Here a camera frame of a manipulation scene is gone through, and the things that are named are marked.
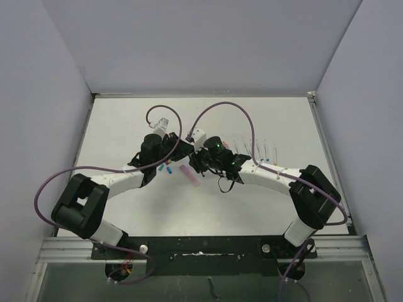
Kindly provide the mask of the pink highlighter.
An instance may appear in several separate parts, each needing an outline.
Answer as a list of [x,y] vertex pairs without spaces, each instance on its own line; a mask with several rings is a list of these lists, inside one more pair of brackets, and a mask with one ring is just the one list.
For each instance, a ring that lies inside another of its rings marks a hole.
[[187,165],[180,165],[179,169],[181,172],[188,178],[188,180],[196,187],[200,185],[197,177],[194,175],[194,173],[191,171],[190,167]]

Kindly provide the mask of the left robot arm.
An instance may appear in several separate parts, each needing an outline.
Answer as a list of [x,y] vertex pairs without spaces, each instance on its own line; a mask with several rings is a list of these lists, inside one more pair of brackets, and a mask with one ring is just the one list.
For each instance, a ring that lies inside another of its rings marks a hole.
[[75,174],[53,208],[51,219],[83,239],[106,243],[105,249],[113,258],[122,258],[128,251],[128,242],[123,239],[127,233],[103,219],[107,201],[148,185],[157,173],[155,163],[178,161],[193,151],[194,146],[175,133],[148,134],[122,173],[93,177]]

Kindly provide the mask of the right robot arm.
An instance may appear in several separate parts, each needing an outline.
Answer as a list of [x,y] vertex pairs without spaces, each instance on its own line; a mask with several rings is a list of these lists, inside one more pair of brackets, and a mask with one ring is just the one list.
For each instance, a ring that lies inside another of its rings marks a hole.
[[208,170],[228,181],[265,187],[289,196],[297,212],[280,242],[282,253],[295,257],[303,243],[316,231],[323,229],[341,196],[323,172],[314,165],[304,169],[287,169],[259,163],[253,157],[235,154],[224,147],[218,136],[187,138],[193,144],[190,166],[197,173]]

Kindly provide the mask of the green cap marker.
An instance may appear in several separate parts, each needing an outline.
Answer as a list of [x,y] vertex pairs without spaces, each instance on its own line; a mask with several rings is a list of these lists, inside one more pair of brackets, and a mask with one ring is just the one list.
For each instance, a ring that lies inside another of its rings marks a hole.
[[235,140],[234,140],[234,147],[235,147],[237,154],[241,154],[240,148]]

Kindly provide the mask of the yellow cap pen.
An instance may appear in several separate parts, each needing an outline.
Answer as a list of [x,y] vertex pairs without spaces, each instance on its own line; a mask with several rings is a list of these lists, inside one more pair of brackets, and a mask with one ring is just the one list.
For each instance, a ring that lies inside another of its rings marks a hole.
[[273,156],[274,156],[273,164],[278,165],[278,152],[275,144],[273,145]]

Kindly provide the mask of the light blue cap pen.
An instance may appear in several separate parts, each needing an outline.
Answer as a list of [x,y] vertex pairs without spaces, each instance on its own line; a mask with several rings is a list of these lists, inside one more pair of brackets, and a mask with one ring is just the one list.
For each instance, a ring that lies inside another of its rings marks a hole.
[[264,161],[264,157],[263,157],[263,155],[262,155],[262,153],[261,153],[261,148],[260,148],[260,146],[259,146],[258,140],[256,140],[256,150],[258,151],[259,160],[260,160],[261,162],[263,162],[263,161]]

